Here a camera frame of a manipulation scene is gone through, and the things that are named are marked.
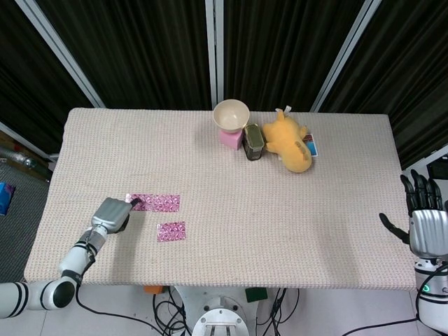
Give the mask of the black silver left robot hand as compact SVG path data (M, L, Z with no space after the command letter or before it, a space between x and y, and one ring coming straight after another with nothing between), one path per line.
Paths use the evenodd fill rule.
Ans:
M108 234L124 231L130 219L130 211L139 203L141 203L140 198L128 203L107 197L95 211L91 220L92 227L101 226Z

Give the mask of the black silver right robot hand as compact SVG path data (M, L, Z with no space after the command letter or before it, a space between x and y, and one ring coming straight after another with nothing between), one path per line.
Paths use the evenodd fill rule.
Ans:
M409 229L396 227L386 214L380 213L382 225L418 258L447 259L447 202L442 199L439 185L416 170L402 174L405 188Z

